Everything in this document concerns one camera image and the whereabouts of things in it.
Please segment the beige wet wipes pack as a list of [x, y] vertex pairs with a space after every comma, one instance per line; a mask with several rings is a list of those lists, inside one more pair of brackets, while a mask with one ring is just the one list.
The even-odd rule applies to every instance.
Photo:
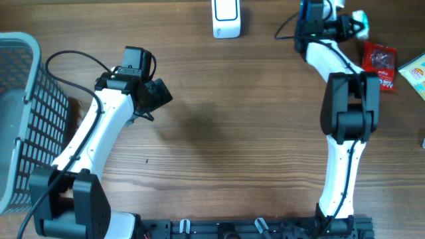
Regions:
[[420, 97], [424, 99], [424, 53], [400, 66], [398, 72], [416, 90]]

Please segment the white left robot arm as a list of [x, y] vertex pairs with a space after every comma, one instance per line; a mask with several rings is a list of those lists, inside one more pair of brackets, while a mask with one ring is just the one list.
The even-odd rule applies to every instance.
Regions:
[[144, 48], [127, 46], [121, 65], [95, 81], [92, 105], [66, 149], [29, 179], [32, 208], [18, 232], [33, 221], [39, 236], [51, 238], [149, 238], [138, 214], [112, 210], [101, 178], [120, 131], [173, 97], [154, 79], [157, 61]]

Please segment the red snack bag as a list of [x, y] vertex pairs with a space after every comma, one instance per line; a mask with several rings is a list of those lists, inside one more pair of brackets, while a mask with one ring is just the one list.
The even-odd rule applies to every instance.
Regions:
[[376, 72], [380, 80], [380, 90], [394, 92], [396, 49], [375, 44], [364, 43], [362, 68], [365, 71]]

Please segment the teal tissue pack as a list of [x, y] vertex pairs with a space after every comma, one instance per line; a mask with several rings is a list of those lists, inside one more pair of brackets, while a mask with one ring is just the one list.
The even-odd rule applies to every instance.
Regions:
[[352, 18], [355, 20], [353, 23], [355, 36], [359, 40], [368, 40], [370, 28], [367, 14], [363, 10], [353, 11]]

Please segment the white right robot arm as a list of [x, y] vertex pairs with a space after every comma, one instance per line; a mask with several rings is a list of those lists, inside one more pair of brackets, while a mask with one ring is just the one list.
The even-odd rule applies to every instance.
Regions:
[[379, 77], [352, 63], [338, 44], [365, 40], [363, 11], [338, 14], [344, 1], [302, 1], [294, 47], [325, 80], [320, 113], [328, 145], [325, 185], [317, 205], [312, 238], [344, 238], [356, 231], [353, 194], [361, 155], [379, 120]]

